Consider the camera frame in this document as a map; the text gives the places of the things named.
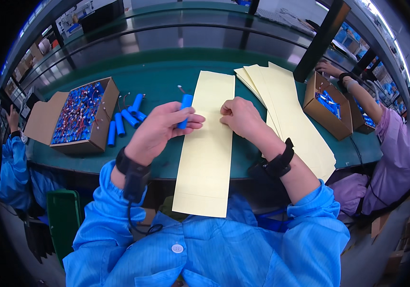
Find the blue anti-static coat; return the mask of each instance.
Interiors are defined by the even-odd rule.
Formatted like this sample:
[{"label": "blue anti-static coat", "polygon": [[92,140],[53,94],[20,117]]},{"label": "blue anti-static coat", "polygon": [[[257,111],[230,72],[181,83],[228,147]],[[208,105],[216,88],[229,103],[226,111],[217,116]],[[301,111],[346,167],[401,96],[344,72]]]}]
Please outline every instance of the blue anti-static coat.
[{"label": "blue anti-static coat", "polygon": [[[94,201],[63,259],[67,286],[170,287],[181,274],[190,287],[339,286],[340,253],[350,234],[336,219],[340,205],[321,185],[295,205],[285,233],[257,226],[239,195],[229,198],[226,218],[189,215],[178,222],[158,212],[159,232],[133,242],[128,202],[111,183],[111,161],[100,172]],[[131,220],[145,211],[131,207]]]},{"label": "blue anti-static coat", "polygon": [[19,136],[9,135],[2,150],[0,199],[15,209],[26,211],[31,204],[30,184],[36,202],[45,210],[46,193],[63,188],[50,172],[29,169],[25,144]]}]

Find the green chair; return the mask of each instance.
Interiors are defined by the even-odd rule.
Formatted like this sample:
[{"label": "green chair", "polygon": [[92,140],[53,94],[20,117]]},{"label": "green chair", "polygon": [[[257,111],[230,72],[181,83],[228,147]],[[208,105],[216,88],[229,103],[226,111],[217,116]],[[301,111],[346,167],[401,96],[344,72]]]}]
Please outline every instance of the green chair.
[{"label": "green chair", "polygon": [[55,254],[63,268],[63,258],[73,252],[73,240],[84,220],[84,207],[92,198],[82,198],[76,191],[59,189],[47,193],[47,216]]}]

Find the table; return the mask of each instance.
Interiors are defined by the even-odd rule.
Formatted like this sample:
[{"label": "table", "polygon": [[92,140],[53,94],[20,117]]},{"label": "table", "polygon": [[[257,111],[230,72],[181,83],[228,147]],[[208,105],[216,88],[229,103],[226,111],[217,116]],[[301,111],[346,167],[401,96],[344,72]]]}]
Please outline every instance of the table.
[{"label": "table", "polygon": [[[260,60],[257,58],[260,55],[254,56],[254,63]],[[283,62],[276,62],[281,66],[290,67]],[[135,64],[130,66],[120,66],[117,68],[108,68],[107,63],[99,66],[94,66],[87,71],[87,75],[83,76],[82,72],[71,72],[58,82],[60,87],[48,87],[49,91],[43,93],[45,98],[51,97],[54,91],[68,91],[74,87],[88,83],[92,80],[112,76],[121,95],[131,92],[127,96],[126,104],[130,105],[133,102],[135,95],[138,93],[146,94],[143,100],[140,111],[148,114],[155,106],[161,105],[169,101],[181,101],[182,93],[177,85],[182,85],[183,89],[190,94],[194,93],[194,89],[201,70],[220,72],[226,74],[235,74],[234,69],[240,68],[248,63],[238,63],[230,61],[204,61],[204,60],[174,60],[174,61],[155,61],[146,62],[145,64]],[[305,83],[296,83],[298,98],[302,105],[305,94]],[[250,100],[261,113],[262,118],[266,117],[266,109],[253,95],[253,93],[236,78],[235,96],[240,96]],[[342,141],[337,141],[326,129],[324,129],[315,120],[309,117],[325,141],[328,143],[336,157],[336,168],[344,168],[348,166],[359,165],[358,155],[351,143],[350,138]],[[81,172],[99,173],[101,167],[108,161],[116,158],[119,150],[128,144],[135,129],[133,129],[126,121],[124,121],[126,136],[123,138],[116,137],[116,146],[113,148],[106,147],[105,152],[98,154],[85,155],[65,155],[57,152],[39,142],[30,140],[29,148],[31,155],[29,160],[61,169],[71,169]],[[353,139],[356,142],[361,153],[363,163],[374,162],[380,159],[382,153],[377,137],[371,133],[363,135],[355,133]],[[171,139],[162,154],[157,157],[151,165],[151,177],[153,179],[175,179],[178,173],[179,159],[183,145],[183,137]],[[231,160],[231,178],[246,178],[247,169],[255,161],[259,160],[261,153],[258,149],[234,134],[232,137],[232,160]]]}]

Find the bracelet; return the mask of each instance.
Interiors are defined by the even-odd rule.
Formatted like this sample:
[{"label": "bracelet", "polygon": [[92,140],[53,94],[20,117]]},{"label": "bracelet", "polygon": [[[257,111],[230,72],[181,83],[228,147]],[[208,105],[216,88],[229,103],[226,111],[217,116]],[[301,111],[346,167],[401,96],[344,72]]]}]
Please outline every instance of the bracelet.
[{"label": "bracelet", "polygon": [[348,85],[347,85],[347,92],[350,93],[350,86],[353,85],[354,83],[357,83],[359,85],[359,83],[356,80],[351,81]]}]

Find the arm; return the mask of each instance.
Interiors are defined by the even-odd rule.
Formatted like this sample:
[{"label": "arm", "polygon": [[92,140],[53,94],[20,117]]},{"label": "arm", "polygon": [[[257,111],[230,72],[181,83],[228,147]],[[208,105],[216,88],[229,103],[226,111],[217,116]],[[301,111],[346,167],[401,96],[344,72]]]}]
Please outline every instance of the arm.
[{"label": "arm", "polygon": [[[282,154],[285,143],[264,123],[259,112],[249,100],[235,97],[227,100],[221,108],[221,122],[227,124],[237,135],[251,141],[264,154],[268,162]],[[294,154],[291,170],[280,180],[289,199],[296,204],[301,198],[320,186],[320,182],[307,165]]]},{"label": "arm", "polygon": [[[156,107],[139,126],[124,152],[138,164],[148,166],[174,136],[190,134],[202,127],[205,118],[194,114],[193,108],[179,110],[181,103],[170,102]],[[188,119],[186,129],[176,124]],[[70,286],[100,286],[133,243],[129,232],[128,201],[123,197],[125,175],[111,161],[100,172],[100,187],[93,193],[94,201],[85,207],[86,218],[73,242],[74,252],[63,259],[66,284]],[[139,207],[130,209],[131,220],[142,221],[146,213]]]},{"label": "arm", "polygon": [[[235,97],[225,102],[221,113],[221,122],[256,145],[267,161],[284,152],[286,145],[250,101]],[[340,253],[350,239],[346,226],[337,220],[340,204],[334,200],[333,190],[319,181],[297,155],[290,165],[291,170],[280,180],[292,201],[287,212],[294,220],[283,236],[282,261],[274,259],[270,268],[275,269],[274,274],[283,274],[284,281],[299,286],[339,286]],[[282,265],[292,276],[277,272],[277,266]]]},{"label": "arm", "polygon": [[[342,70],[334,67],[327,61],[319,61],[315,69],[319,72],[326,72],[333,77],[339,78],[340,74],[344,73]],[[343,78],[344,87],[347,91],[360,103],[366,114],[378,124],[383,115],[383,110],[374,98],[351,77]]]},{"label": "arm", "polygon": [[28,179],[25,145],[19,136],[11,134],[3,145],[0,199],[15,209],[27,210],[30,205],[30,194],[26,189]]}]

